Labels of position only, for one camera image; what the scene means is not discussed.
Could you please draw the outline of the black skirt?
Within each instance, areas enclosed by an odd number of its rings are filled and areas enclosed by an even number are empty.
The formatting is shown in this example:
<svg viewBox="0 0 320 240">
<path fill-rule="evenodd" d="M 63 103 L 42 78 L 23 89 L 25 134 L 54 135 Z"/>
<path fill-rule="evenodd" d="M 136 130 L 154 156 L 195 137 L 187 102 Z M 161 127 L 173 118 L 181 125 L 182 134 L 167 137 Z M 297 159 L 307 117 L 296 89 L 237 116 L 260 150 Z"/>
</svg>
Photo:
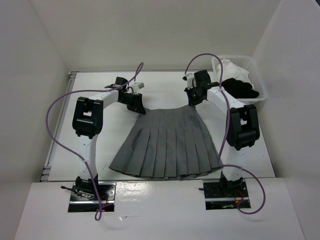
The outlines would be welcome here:
<svg viewBox="0 0 320 240">
<path fill-rule="evenodd" d="M 255 99 L 260 93 L 253 89 L 248 82 L 243 82 L 234 78 L 229 78 L 221 83 L 222 87 L 236 99 Z"/>
</svg>

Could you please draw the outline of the grey pleated skirt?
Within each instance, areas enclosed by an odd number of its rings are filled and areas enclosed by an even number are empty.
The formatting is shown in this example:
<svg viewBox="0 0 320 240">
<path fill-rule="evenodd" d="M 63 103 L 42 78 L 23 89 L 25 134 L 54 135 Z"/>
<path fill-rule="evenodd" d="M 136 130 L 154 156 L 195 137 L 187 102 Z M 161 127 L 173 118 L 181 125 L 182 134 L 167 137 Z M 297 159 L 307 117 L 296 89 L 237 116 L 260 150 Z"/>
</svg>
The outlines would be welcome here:
<svg viewBox="0 0 320 240">
<path fill-rule="evenodd" d="M 149 180 L 208 175 L 221 167 L 211 134 L 195 107 L 140 114 L 109 168 Z"/>
</svg>

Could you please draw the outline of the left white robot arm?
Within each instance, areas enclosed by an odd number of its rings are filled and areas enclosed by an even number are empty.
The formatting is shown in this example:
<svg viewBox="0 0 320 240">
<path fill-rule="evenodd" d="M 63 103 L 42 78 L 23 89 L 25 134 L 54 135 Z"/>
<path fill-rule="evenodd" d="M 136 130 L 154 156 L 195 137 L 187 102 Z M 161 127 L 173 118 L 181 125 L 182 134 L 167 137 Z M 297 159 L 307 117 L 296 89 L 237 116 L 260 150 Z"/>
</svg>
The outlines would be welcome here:
<svg viewBox="0 0 320 240">
<path fill-rule="evenodd" d="M 114 84 L 108 85 L 101 92 L 91 97 L 79 97 L 76 101 L 72 128 L 79 143 L 79 155 L 84 163 L 75 180 L 75 190 L 81 192 L 88 200 L 98 197 L 98 172 L 96 167 L 96 144 L 104 122 L 104 110 L 113 103 L 126 105 L 131 112 L 146 114 L 140 89 L 142 82 L 129 81 L 117 77 Z"/>
</svg>

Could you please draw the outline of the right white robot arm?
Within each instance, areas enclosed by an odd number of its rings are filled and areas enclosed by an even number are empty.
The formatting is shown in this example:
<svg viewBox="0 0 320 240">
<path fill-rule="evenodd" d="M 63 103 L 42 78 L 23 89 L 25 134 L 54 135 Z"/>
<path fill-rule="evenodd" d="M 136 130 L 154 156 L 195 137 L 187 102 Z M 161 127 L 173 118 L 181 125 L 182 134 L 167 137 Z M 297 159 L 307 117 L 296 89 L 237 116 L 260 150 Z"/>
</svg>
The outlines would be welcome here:
<svg viewBox="0 0 320 240">
<path fill-rule="evenodd" d="M 192 107 L 204 100 L 214 104 L 225 114 L 225 133 L 218 152 L 218 163 L 222 168 L 241 167 L 232 163 L 223 164 L 221 156 L 225 144 L 234 148 L 233 156 L 237 151 L 245 147 L 252 147 L 260 138 L 260 128 L 257 109 L 252 104 L 245 105 L 230 95 L 222 86 L 222 83 L 212 82 L 209 73 L 201 70 L 195 73 L 185 73 L 186 81 L 184 91 L 188 97 L 188 104 Z"/>
</svg>

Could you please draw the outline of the white folded cloth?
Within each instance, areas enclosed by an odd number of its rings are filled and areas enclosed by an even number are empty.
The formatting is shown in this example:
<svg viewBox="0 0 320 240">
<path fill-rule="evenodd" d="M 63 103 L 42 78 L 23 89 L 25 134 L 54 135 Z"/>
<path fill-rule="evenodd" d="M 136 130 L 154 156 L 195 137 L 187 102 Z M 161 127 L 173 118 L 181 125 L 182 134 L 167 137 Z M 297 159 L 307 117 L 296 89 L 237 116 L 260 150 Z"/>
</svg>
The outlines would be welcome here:
<svg viewBox="0 0 320 240">
<path fill-rule="evenodd" d="M 222 81 L 228 80 L 228 79 L 235 79 L 238 81 L 242 81 L 244 83 L 248 83 L 252 85 L 252 89 L 255 89 L 253 83 L 250 82 L 249 79 L 249 71 L 234 64 L 230 59 L 224 58 L 221 60 L 222 62 Z M 221 77 L 221 65 L 218 60 L 216 60 L 216 63 L 212 65 L 213 70 L 215 70 L 215 74 L 217 77 L 217 82 L 220 82 L 220 77 Z"/>
</svg>

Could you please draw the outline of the white plastic basket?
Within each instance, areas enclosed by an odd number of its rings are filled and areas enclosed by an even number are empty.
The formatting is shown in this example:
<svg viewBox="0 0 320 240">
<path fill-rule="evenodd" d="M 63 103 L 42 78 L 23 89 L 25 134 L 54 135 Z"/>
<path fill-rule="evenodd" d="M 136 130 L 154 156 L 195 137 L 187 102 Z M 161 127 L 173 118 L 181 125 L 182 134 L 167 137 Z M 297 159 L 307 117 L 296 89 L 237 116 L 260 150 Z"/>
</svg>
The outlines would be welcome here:
<svg viewBox="0 0 320 240">
<path fill-rule="evenodd" d="M 220 55 L 219 59 L 212 57 L 211 58 L 211 63 L 212 66 L 214 67 L 214 63 L 218 60 L 220 65 L 221 65 L 221 75 L 220 75 L 220 81 L 217 81 L 217 76 L 216 76 L 216 71 L 213 70 L 212 82 L 218 82 L 222 84 L 222 76 L 223 76 L 223 64 L 221 62 L 222 59 L 229 59 L 231 60 L 234 64 L 238 65 L 239 67 L 244 68 L 245 70 L 249 71 L 249 80 L 254 86 L 254 90 L 259 92 L 259 97 L 257 98 L 236 98 L 240 102 L 248 105 L 248 104 L 255 104 L 258 101 L 264 101 L 267 98 L 267 93 L 266 93 L 266 88 L 264 86 L 261 74 L 258 70 L 258 67 L 256 66 L 256 63 L 254 60 L 249 57 L 249 56 L 244 56 L 244 55 Z"/>
</svg>

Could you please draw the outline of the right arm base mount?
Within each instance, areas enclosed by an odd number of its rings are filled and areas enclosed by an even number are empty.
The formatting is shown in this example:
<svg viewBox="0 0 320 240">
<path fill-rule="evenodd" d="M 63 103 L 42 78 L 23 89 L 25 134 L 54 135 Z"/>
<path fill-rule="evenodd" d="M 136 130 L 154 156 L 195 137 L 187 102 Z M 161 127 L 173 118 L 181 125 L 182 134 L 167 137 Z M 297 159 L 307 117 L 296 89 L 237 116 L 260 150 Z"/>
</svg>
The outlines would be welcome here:
<svg viewBox="0 0 320 240">
<path fill-rule="evenodd" d="M 230 210 L 250 209 L 251 203 L 247 185 L 244 180 L 236 181 L 235 185 L 227 186 L 222 180 L 203 181 L 198 188 L 204 195 L 205 209 L 208 210 Z"/>
</svg>

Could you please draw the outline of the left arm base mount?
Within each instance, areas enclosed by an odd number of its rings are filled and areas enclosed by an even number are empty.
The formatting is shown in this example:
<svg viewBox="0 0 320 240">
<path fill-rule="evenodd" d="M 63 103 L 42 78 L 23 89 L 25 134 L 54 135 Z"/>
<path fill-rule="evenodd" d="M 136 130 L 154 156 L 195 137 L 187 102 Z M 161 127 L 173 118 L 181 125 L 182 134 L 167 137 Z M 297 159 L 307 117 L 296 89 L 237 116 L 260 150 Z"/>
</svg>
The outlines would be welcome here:
<svg viewBox="0 0 320 240">
<path fill-rule="evenodd" d="M 99 209 L 98 197 L 94 193 L 76 190 L 75 183 L 72 187 L 61 186 L 60 188 L 70 192 L 69 213 L 89 213 L 96 212 Z M 102 204 L 102 212 L 114 212 L 116 183 L 101 181 L 98 183 L 97 189 Z"/>
</svg>

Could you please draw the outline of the aluminium table edge rail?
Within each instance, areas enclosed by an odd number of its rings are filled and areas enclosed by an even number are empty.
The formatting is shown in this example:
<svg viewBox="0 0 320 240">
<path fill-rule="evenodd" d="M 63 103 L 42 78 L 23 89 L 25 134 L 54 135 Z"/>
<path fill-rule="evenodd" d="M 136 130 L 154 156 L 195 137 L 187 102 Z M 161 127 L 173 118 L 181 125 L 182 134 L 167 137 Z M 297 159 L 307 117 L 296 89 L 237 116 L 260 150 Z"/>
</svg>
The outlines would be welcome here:
<svg viewBox="0 0 320 240">
<path fill-rule="evenodd" d="M 78 71 L 71 71 L 70 72 L 65 93 L 72 91 L 73 86 L 75 84 L 75 79 L 76 79 L 77 73 L 78 73 Z M 59 101 L 61 101 L 60 112 L 59 112 L 59 115 L 57 118 L 57 123 L 56 123 L 55 129 L 52 133 L 52 135 L 56 139 L 58 139 L 60 137 L 61 130 L 62 130 L 62 124 L 65 119 L 65 115 L 66 115 L 67 107 L 68 107 L 68 104 L 70 101 L 70 97 L 69 96 L 61 97 L 59 99 Z M 39 180 L 40 182 L 44 182 L 44 183 L 49 182 L 49 176 L 51 173 L 51 169 L 53 166 L 53 162 L 54 162 L 56 151 L 57 151 L 58 147 L 59 146 L 56 144 L 56 142 L 54 140 L 52 140 L 50 147 L 49 147 L 47 157 L 46 157 L 46 162 L 45 162 L 43 169 L 42 169 L 42 172 L 41 172 L 41 177 Z"/>
</svg>

